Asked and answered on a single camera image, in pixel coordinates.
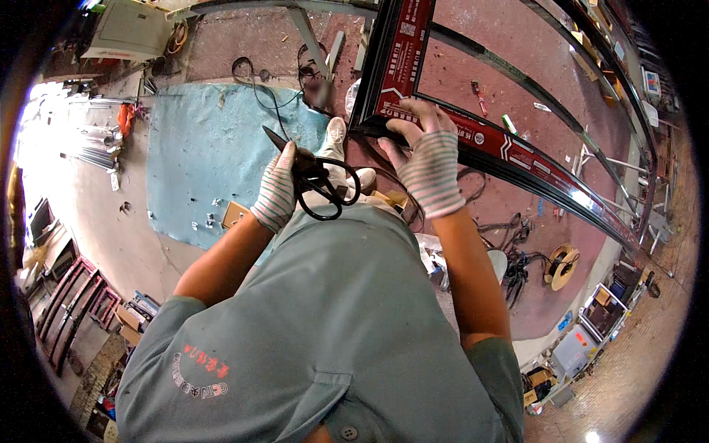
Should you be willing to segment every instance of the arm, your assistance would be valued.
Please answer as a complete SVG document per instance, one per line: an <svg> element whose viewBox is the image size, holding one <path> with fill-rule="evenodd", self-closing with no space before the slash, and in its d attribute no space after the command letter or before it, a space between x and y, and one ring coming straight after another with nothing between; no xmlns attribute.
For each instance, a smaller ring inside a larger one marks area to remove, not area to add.
<svg viewBox="0 0 709 443"><path fill-rule="evenodd" d="M234 295L274 234L293 215L295 153L296 144L289 142L271 161L251 212L187 269L174 295L196 298L207 307Z"/></svg>
<svg viewBox="0 0 709 443"><path fill-rule="evenodd" d="M380 138L401 181L432 221L445 255L461 345L489 337L510 341L510 325L502 291L475 223L459 195L457 128L440 109L406 99L399 106L416 114L416 124L392 119L388 129L402 134L412 148L411 158L390 139Z"/></svg>
<svg viewBox="0 0 709 443"><path fill-rule="evenodd" d="M187 269L174 295L196 298L206 307L226 300L239 289L273 236L248 213Z"/></svg>
<svg viewBox="0 0 709 443"><path fill-rule="evenodd" d="M433 227L443 246L455 318L464 349L490 337L511 341L505 298L492 263L466 208L436 218Z"/></svg>

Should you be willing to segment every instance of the scissors blade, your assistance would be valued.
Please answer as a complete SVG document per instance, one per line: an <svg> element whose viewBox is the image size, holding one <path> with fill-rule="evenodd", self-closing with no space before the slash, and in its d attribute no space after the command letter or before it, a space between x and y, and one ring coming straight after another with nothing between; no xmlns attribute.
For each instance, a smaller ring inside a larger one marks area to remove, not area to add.
<svg viewBox="0 0 709 443"><path fill-rule="evenodd" d="M279 151L283 152L283 149L286 147L287 141L283 140L280 135L276 134L269 128L266 128L265 126L261 126L264 129L264 132L266 135L268 135L268 138L271 139L274 145L278 148Z"/></svg>

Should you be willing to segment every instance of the hand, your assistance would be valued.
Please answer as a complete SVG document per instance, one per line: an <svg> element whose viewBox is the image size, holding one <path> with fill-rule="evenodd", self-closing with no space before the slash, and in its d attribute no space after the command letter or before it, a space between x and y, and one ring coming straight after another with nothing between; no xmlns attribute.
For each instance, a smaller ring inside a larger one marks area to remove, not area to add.
<svg viewBox="0 0 709 443"><path fill-rule="evenodd" d="M281 230L296 210L291 173L295 158L296 144L288 142L283 152L266 167L261 179L259 198L251 207L251 212L259 223L273 232Z"/></svg>
<svg viewBox="0 0 709 443"><path fill-rule="evenodd" d="M415 123L393 118L386 127L402 134L411 146L407 158L391 139L380 138L379 146L389 156L401 182L419 202L426 218L435 219L458 211L465 199L458 190L458 130L439 108L419 100L404 99L399 106L417 116Z"/></svg>

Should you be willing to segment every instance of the blue mat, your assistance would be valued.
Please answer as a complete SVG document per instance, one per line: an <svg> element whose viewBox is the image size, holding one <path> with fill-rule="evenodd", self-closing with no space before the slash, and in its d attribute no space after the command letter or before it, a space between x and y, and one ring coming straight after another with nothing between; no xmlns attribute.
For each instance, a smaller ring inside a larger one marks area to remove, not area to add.
<svg viewBox="0 0 709 443"><path fill-rule="evenodd" d="M279 104L296 94L292 89L272 91ZM264 105L273 106L266 93L258 94ZM300 97L279 112L299 147L314 152L322 147L327 117L308 109ZM264 168L278 154L261 125L283 136L275 111L258 104L251 86L181 84L161 89L150 114L147 149L152 229L203 249L214 245L226 232L220 223L229 200L253 205ZM212 206L215 198L223 199L219 206ZM213 229L205 228L207 213L214 214Z"/></svg>

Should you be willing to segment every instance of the white sneaker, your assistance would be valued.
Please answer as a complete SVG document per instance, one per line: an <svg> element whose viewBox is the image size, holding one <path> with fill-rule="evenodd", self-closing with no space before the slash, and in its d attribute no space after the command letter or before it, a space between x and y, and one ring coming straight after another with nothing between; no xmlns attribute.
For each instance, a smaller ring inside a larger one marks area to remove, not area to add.
<svg viewBox="0 0 709 443"><path fill-rule="evenodd" d="M328 123L328 133L325 136L323 150L319 153L321 157L345 161L345 149L342 143L345 141L347 126L341 117L334 117Z"/></svg>
<svg viewBox="0 0 709 443"><path fill-rule="evenodd" d="M372 186L372 184L374 184L374 182L376 181L376 171L372 168L358 169L357 176L359 177L359 187L362 191ZM355 181L352 179L352 177L347 179L347 185L350 187L350 189L352 189L352 193L354 193ZM367 189L369 192L362 193L365 195L369 195L374 189L376 189L376 184L373 186L373 189Z"/></svg>

